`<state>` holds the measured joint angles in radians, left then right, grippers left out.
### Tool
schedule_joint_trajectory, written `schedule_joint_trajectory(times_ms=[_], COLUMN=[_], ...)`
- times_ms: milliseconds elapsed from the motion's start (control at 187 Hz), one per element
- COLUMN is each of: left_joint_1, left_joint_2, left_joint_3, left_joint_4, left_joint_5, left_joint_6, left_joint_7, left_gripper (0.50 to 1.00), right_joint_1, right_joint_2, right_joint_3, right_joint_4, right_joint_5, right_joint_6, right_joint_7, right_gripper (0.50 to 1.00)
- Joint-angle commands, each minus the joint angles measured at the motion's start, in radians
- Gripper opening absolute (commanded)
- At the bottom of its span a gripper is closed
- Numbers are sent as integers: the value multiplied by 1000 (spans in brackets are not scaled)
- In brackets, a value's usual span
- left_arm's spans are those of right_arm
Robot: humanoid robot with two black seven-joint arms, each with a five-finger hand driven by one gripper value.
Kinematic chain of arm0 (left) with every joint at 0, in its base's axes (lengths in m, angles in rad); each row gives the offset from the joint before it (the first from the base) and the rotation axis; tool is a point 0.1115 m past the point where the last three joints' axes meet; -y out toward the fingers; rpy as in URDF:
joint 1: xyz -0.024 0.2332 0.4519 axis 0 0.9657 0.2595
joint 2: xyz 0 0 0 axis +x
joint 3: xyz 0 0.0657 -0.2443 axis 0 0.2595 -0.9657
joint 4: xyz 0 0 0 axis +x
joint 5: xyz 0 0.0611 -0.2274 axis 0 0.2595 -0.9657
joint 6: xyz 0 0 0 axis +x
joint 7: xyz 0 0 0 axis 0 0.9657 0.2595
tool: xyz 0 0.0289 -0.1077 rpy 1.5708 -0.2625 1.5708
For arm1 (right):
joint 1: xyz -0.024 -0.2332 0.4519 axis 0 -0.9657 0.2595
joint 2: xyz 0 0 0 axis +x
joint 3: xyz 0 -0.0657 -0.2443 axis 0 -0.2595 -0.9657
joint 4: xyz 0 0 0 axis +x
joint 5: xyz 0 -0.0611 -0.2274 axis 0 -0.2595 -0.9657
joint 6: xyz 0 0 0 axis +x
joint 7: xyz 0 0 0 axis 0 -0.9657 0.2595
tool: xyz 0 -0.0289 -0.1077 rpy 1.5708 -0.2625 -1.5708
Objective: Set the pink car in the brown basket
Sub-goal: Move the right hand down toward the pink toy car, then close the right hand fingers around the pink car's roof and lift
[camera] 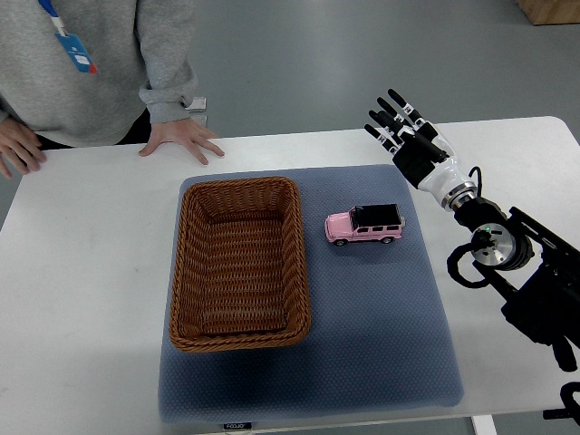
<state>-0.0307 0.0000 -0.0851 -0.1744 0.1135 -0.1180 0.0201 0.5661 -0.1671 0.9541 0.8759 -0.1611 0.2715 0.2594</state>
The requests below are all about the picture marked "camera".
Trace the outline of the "person right hand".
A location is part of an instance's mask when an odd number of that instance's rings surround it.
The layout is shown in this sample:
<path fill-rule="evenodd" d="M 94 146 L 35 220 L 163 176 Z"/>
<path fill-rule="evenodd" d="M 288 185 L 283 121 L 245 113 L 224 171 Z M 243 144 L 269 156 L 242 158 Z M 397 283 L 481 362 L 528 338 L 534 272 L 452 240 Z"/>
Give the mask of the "person right hand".
<path fill-rule="evenodd" d="M 14 169 L 21 175 L 27 175 L 41 169 L 46 156 L 41 150 L 42 144 L 36 134 L 13 118 L 1 122 L 1 175 L 6 179 L 13 177 Z"/>

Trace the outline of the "person left hand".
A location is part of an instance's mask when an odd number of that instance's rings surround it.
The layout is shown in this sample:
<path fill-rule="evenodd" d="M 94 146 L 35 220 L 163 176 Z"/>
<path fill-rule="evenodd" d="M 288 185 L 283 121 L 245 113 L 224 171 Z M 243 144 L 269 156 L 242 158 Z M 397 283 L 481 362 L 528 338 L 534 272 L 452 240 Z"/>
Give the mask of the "person left hand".
<path fill-rule="evenodd" d="M 179 121 L 154 122 L 151 124 L 150 137 L 147 144 L 139 151 L 140 157 L 148 157 L 161 144 L 175 143 L 182 146 L 202 165 L 208 165 L 208 159 L 202 150 L 207 150 L 222 158 L 225 152 L 215 143 L 218 135 L 196 123 L 191 118 Z"/>

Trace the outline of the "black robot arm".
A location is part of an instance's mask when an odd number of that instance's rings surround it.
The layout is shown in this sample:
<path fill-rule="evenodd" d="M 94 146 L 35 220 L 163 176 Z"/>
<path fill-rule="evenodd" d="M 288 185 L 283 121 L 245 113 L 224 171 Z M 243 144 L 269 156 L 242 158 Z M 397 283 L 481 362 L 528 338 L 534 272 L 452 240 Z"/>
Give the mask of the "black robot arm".
<path fill-rule="evenodd" d="M 470 233 L 449 277 L 499 314 L 468 310 L 461 360 L 471 396 L 495 409 L 559 397 L 579 416 L 579 150 L 558 119 L 436 126 L 397 92 L 366 130 L 402 176 Z"/>

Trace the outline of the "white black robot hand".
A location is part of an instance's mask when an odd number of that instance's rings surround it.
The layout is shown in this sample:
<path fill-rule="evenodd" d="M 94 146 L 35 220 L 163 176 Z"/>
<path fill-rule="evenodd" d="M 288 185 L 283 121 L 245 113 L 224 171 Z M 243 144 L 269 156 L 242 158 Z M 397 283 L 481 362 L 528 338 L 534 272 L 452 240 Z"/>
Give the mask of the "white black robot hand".
<path fill-rule="evenodd" d="M 459 158 L 447 139 L 393 88 L 388 94 L 402 114 L 379 97 L 382 111 L 368 114 L 381 128 L 365 124 L 364 129 L 393 154 L 392 161 L 403 177 L 417 190 L 430 193 L 446 210 L 457 210 L 474 199 L 476 184 L 459 169 Z"/>

